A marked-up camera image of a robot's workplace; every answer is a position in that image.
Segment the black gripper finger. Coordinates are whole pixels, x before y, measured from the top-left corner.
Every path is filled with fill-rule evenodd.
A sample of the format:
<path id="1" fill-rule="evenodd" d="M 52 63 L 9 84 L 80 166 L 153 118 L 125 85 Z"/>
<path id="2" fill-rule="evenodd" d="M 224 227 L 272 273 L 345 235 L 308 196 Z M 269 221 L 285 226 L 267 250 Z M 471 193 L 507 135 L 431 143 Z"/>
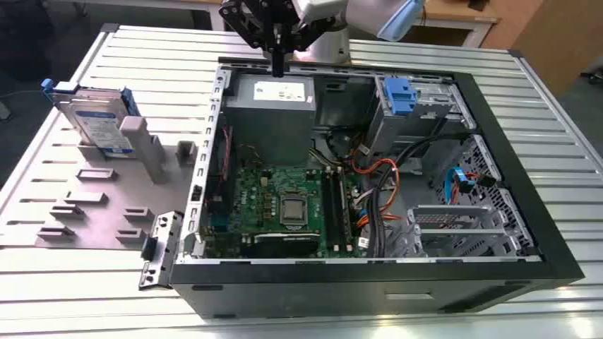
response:
<path id="1" fill-rule="evenodd" d="M 335 17 L 315 20 L 293 32 L 293 20 L 287 19 L 280 24 L 280 37 L 277 38 L 277 77 L 284 76 L 285 56 L 295 51 L 304 51 L 307 47 L 335 25 Z"/>
<path id="2" fill-rule="evenodd" d="M 252 49 L 268 53 L 271 74 L 277 78 L 277 41 L 275 25 L 264 27 L 255 19 L 243 1 L 223 1 L 219 14 Z"/>

